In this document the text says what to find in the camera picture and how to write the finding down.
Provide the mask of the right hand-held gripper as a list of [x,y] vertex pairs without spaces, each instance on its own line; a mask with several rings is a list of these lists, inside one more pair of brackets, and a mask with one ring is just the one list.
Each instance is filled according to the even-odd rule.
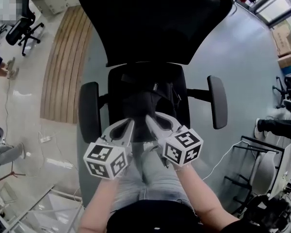
[[145,122],[162,147],[163,157],[171,163],[186,165],[199,157],[204,141],[194,129],[165,113],[156,113],[156,119],[146,115]]

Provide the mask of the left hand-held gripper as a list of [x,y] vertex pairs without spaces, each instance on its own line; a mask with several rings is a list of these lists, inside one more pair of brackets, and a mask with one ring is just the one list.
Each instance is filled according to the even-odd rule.
[[90,143],[83,156],[90,175],[113,180],[125,170],[134,126],[133,119],[120,120],[107,127],[95,143]]

